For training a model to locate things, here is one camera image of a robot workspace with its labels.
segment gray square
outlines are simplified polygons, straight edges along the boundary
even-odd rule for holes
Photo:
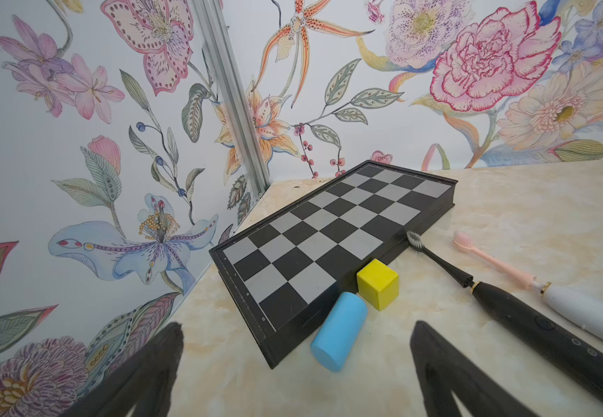
[[[331,278],[331,275],[320,268],[317,263],[311,263],[289,281],[290,285],[308,304],[311,304],[317,296],[335,282],[336,279]]]
[[[326,206],[327,204],[333,202],[337,198],[338,198],[338,196],[334,196],[331,193],[323,191],[322,193],[318,194],[317,196],[314,196],[313,198],[311,198],[309,201],[311,203],[315,204],[316,206],[322,208],[322,207]]]
[[[423,183],[413,188],[413,191],[417,193],[426,194],[427,196],[440,197],[450,186],[447,184],[441,184],[435,181],[424,180]]]
[[[227,259],[229,259],[232,265],[234,265],[244,257],[255,252],[256,249],[257,246],[255,246],[255,244],[249,238],[244,238],[232,246],[224,248],[222,253],[225,254]]]
[[[304,221],[313,226],[313,229],[322,230],[326,225],[336,219],[338,219],[336,215],[329,213],[327,210],[320,209],[308,216]]]
[[[351,225],[354,225],[358,228],[362,227],[366,223],[368,223],[372,218],[374,218],[377,214],[373,213],[371,210],[366,210],[360,205],[356,205],[348,210],[345,214],[341,216],[341,219],[347,221]]]
[[[283,233],[284,231],[287,231],[300,221],[301,220],[296,215],[287,212],[276,220],[272,221],[270,224],[273,226],[274,229]]]
[[[410,192],[409,189],[395,186],[394,184],[388,184],[384,188],[382,188],[380,191],[378,191],[376,194],[378,196],[388,198],[388,199],[396,202],[399,200],[399,198],[405,196],[409,192]]]
[[[271,296],[276,289],[285,285],[286,282],[287,279],[278,272],[275,266],[269,264],[262,271],[253,275],[251,279],[248,279],[245,284],[248,291],[251,292],[251,296],[259,303],[264,298]]]
[[[267,257],[269,262],[274,262],[279,257],[290,252],[294,247],[295,245],[288,238],[278,235],[260,247],[260,252]]]
[[[301,242],[297,247],[313,261],[320,258],[322,255],[329,252],[336,242],[326,237],[322,233],[316,233],[305,241]]]
[[[412,220],[412,218],[417,215],[417,213],[419,213],[419,210],[415,210],[414,208],[401,203],[394,203],[384,209],[380,215],[405,226],[408,221]]]
[[[348,186],[357,187],[357,186],[360,186],[367,179],[369,179],[369,178],[364,175],[354,173],[354,174],[351,174],[350,176],[348,176],[347,178],[345,178],[342,182],[346,183]]]
[[[378,179],[382,182],[392,182],[401,175],[403,174],[397,171],[383,170],[382,172],[379,172],[378,174],[374,175],[373,178]]]
[[[380,239],[369,235],[362,229],[357,229],[339,245],[343,246],[348,252],[362,260],[376,250],[381,244],[382,241]]]
[[[347,201],[353,204],[359,204],[368,197],[371,197],[373,193],[369,193],[365,189],[361,188],[353,188],[344,195],[341,196],[342,199],[346,199]]]

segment black electric toothbrush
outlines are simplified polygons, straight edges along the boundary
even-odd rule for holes
[[[408,231],[407,238],[414,250],[429,256],[461,286],[471,287],[473,297],[494,320],[603,401],[603,353],[510,293],[473,282],[472,275],[427,249],[418,234]]]

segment chessboard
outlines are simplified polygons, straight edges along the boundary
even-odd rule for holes
[[[356,273],[389,263],[454,206],[456,180],[366,161],[211,249],[273,369],[318,328]]]

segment beige marble surface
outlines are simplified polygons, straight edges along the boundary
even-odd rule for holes
[[[462,229],[487,253],[540,280],[603,299],[603,161],[437,173],[459,180],[456,207],[424,233],[426,246],[603,351],[602,340],[451,245],[454,230]],[[241,229],[324,181],[274,183]],[[185,351],[170,415],[425,416],[408,347],[415,322],[425,320],[540,416],[603,416],[601,402],[490,320],[431,260],[406,249],[389,266],[400,275],[400,295],[382,312],[369,305],[345,368],[336,374],[311,355],[313,337],[269,369],[212,266],[172,317],[182,324]]]

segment blue foam block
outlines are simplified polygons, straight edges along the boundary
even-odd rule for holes
[[[339,296],[311,343],[311,353],[317,362],[334,372],[343,368],[366,321],[366,312],[366,304],[355,294],[344,292]]]

